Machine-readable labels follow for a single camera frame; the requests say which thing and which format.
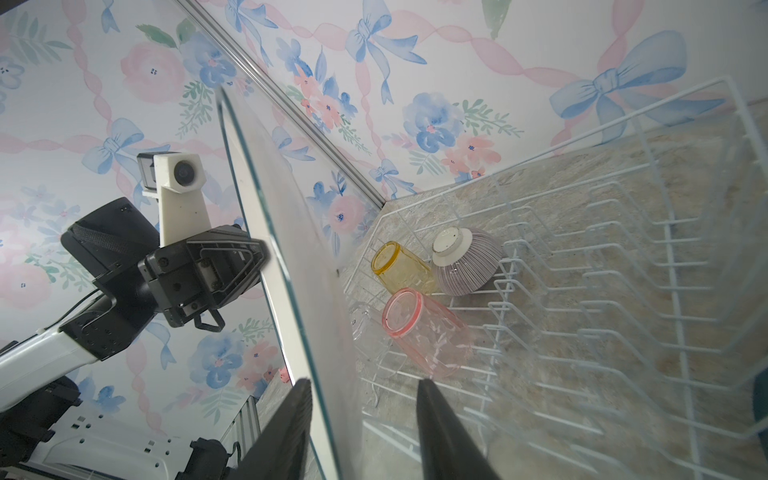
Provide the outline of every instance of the floral wallpaper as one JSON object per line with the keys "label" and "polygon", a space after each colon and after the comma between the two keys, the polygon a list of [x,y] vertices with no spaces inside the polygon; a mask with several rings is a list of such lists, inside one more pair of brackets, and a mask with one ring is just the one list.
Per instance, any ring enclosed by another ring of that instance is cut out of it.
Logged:
{"label": "floral wallpaper", "polygon": [[[246,29],[266,22],[243,15]],[[72,222],[127,197],[157,226],[139,152],[199,154],[211,223],[242,224],[214,110],[219,86],[258,112],[329,255],[345,265],[378,209],[172,2],[30,0],[0,16],[0,345],[28,338],[93,289],[59,240]],[[131,347],[69,376],[85,402],[133,428],[219,438],[283,365],[260,286],[221,313],[222,333],[170,328],[158,316]]]}
{"label": "floral wallpaper", "polygon": [[[388,199],[501,170],[724,74],[748,101],[768,95],[754,0],[199,2]],[[730,106],[703,92],[644,124]]]}

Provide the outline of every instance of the camera lens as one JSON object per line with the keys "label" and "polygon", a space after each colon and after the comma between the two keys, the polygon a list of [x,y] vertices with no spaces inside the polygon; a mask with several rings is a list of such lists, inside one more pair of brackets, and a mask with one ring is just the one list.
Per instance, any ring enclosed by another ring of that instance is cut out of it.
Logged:
{"label": "camera lens", "polygon": [[174,179],[182,187],[191,185],[194,182],[194,167],[189,162],[180,161],[174,167]]}

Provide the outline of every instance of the pink glass cup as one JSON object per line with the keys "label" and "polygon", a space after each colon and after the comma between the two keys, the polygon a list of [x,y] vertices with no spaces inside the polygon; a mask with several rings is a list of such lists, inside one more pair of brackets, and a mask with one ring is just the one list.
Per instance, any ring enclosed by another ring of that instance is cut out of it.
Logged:
{"label": "pink glass cup", "polygon": [[382,326],[403,352],[432,378],[451,375],[472,354],[472,332],[452,311],[411,288],[392,295]]}

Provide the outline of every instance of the white wire dish rack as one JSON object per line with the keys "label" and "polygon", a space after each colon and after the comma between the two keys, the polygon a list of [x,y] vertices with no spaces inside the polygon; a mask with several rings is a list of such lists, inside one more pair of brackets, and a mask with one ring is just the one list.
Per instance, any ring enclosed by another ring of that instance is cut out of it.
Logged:
{"label": "white wire dish rack", "polygon": [[[705,91],[732,108],[677,127],[647,118]],[[618,141],[382,215],[346,294],[384,307],[370,261],[386,241],[429,260],[440,230],[482,228],[507,257],[482,290],[435,294],[476,332],[470,363],[438,385],[502,478],[765,478],[768,419],[752,406],[768,367],[765,144],[718,78],[531,160],[617,124]],[[387,364],[360,375],[364,477],[418,478],[422,374]]]}

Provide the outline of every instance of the clear glass cup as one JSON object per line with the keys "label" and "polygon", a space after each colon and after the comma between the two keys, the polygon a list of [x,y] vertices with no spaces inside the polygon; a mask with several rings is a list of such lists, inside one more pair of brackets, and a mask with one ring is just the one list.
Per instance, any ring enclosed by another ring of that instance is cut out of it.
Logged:
{"label": "clear glass cup", "polygon": [[387,379],[395,375],[406,357],[382,328],[381,312],[366,303],[354,302],[349,307],[349,321],[357,359],[364,368],[359,374],[370,380],[373,376]]}
{"label": "clear glass cup", "polygon": [[384,330],[432,378],[444,378],[466,365],[472,331],[451,310],[420,292],[404,288],[389,299]]}
{"label": "clear glass cup", "polygon": [[387,242],[379,248],[371,261],[371,270],[390,293],[402,288],[413,288],[426,295],[437,291],[429,265],[397,242]]}

